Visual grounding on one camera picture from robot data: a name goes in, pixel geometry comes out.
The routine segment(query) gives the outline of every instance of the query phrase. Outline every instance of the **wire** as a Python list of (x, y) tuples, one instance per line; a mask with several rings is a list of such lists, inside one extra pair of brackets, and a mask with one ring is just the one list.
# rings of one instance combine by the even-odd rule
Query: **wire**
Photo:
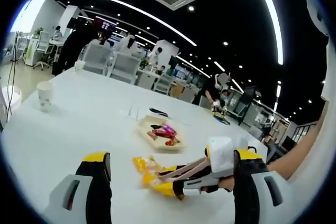
[[(7, 110), (6, 122), (8, 122), (9, 112), (11, 112), (11, 115), (13, 115), (12, 108), (11, 108), (11, 103), (12, 103), (12, 98), (13, 98), (14, 81), (15, 81), (17, 37), (18, 37), (18, 32), (15, 35), (15, 42), (14, 42), (14, 47), (13, 47), (13, 50), (14, 50), (13, 51), (13, 59), (12, 59), (12, 65), (10, 67), (10, 72), (9, 72), (9, 77), (8, 77), (8, 83), (7, 83), (8, 110)], [(9, 81), (10, 81), (10, 75), (12, 73), (13, 64), (14, 64), (14, 71), (13, 71), (13, 82), (12, 82), (12, 93), (11, 93), (10, 98), (9, 98), (8, 86), (9, 86)]]

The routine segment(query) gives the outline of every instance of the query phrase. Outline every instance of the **black ceiling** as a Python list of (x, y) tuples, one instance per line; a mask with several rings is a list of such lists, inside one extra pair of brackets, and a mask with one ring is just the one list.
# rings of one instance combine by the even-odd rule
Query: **black ceiling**
[[(58, 1), (65, 4), (70, 1), (82, 9), (115, 17), (142, 29), (149, 26), (149, 32), (160, 39), (176, 41), (181, 57), (192, 60), (207, 74), (220, 72), (213, 63), (218, 61), (242, 88), (247, 84), (256, 85), (262, 94), (261, 102), (271, 108), (280, 80), (282, 91), (277, 111), (285, 117), (292, 116), (298, 124), (315, 121), (321, 113), (327, 38), (311, 22), (306, 0), (273, 0), (284, 45), (283, 66), (277, 63), (275, 33), (265, 0), (196, 0), (191, 3), (195, 6), (194, 12), (186, 7), (172, 11), (154, 0), (121, 0), (165, 21), (197, 47), (147, 16), (108, 0)], [(119, 26), (130, 29), (125, 24)], [(155, 42), (154, 37), (143, 36)], [(224, 41), (229, 43), (227, 47), (223, 46)]]

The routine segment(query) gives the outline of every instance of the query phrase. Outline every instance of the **purple object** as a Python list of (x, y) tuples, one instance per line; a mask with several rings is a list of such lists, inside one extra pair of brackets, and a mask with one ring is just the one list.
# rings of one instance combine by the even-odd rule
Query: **purple object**
[(162, 128), (163, 128), (165, 131), (168, 131), (168, 132), (170, 132), (170, 133), (172, 133), (172, 134), (176, 134), (176, 131), (175, 131), (173, 128), (171, 128), (170, 126), (166, 125), (166, 124), (163, 124), (163, 125), (162, 125)]

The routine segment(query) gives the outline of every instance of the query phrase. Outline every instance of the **potted plant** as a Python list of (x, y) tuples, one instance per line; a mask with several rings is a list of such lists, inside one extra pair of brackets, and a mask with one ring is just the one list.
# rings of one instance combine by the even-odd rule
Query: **potted plant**
[(43, 31), (43, 28), (42, 28), (42, 27), (37, 28), (37, 29), (34, 31), (33, 37), (34, 37), (34, 38), (38, 38), (38, 37), (40, 36), (41, 31)]

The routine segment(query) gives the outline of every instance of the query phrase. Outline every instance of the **paper cup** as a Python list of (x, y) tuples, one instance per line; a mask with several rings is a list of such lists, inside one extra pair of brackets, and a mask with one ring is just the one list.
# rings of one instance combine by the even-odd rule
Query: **paper cup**
[(75, 73), (81, 72), (83, 70), (84, 65), (85, 65), (85, 61), (77, 60), (75, 62)]
[(40, 82), (37, 85), (37, 93), (40, 102), (40, 109), (48, 112), (54, 95), (54, 85), (48, 81)]

